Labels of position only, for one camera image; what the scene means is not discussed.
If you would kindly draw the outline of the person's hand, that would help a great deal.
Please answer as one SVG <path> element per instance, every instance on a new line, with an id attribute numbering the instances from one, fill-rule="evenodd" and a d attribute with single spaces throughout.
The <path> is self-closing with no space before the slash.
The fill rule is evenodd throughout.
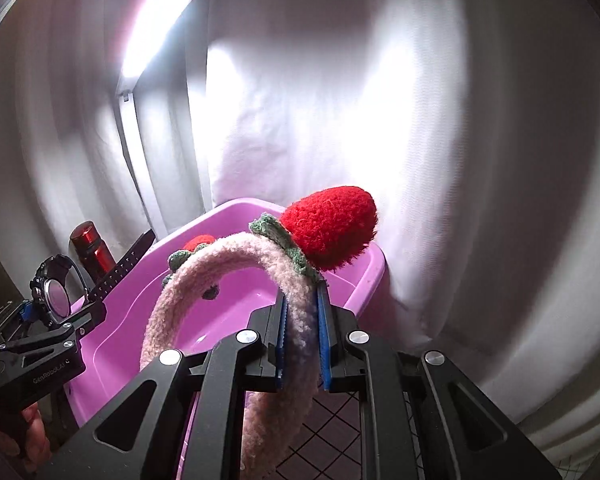
<path id="1" fill-rule="evenodd" d="M 51 444 L 38 402 L 24 408 L 14 422 L 0 422 L 0 452 L 6 463 L 24 478 L 34 477 L 50 460 Z"/>

